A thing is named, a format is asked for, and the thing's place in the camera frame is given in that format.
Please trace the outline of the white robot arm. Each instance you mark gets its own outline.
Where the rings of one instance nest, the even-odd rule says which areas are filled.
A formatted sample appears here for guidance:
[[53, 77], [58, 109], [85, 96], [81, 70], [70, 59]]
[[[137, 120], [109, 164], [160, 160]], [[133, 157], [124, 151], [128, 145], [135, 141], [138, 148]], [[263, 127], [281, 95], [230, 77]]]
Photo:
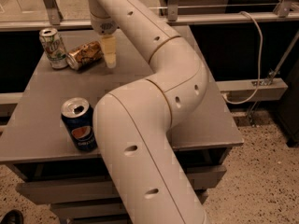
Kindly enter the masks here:
[[166, 133], [202, 102], [208, 71], [193, 47], [139, 0], [89, 0], [121, 28], [152, 75], [118, 87], [94, 108], [99, 152], [133, 224], [210, 224]]

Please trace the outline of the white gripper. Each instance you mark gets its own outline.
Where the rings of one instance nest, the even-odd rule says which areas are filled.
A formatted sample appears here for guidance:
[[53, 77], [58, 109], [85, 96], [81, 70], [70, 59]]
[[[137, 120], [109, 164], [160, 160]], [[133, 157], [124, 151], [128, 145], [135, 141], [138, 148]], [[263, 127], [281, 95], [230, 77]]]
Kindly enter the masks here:
[[88, 0], [91, 25], [101, 37], [101, 49], [108, 68], [116, 66], [116, 38], [112, 35], [118, 28], [97, 0]]

